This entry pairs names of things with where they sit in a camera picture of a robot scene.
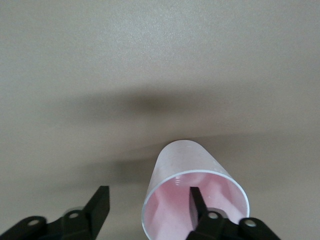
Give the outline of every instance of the cup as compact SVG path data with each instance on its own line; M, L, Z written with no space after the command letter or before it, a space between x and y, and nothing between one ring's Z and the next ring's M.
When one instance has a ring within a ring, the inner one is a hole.
M160 152L142 207L150 240L185 240L193 230L190 187L199 187L206 206L223 210L235 224L249 217L242 187L200 144L178 140Z

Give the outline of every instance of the pink cup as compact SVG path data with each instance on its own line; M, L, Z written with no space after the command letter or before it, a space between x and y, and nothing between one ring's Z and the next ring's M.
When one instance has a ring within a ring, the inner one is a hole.
M193 230L190 187L199 187L207 207L225 211L232 222L249 217L242 187L201 145L178 140L160 152L142 207L142 227L150 240L185 240Z

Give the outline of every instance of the translucent cup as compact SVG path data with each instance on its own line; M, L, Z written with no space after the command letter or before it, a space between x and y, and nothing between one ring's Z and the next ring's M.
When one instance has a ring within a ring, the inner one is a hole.
M178 140L160 152L142 207L150 240L185 240L193 230L190 187L199 187L207 207L225 211L232 222L249 217L242 187L200 144Z

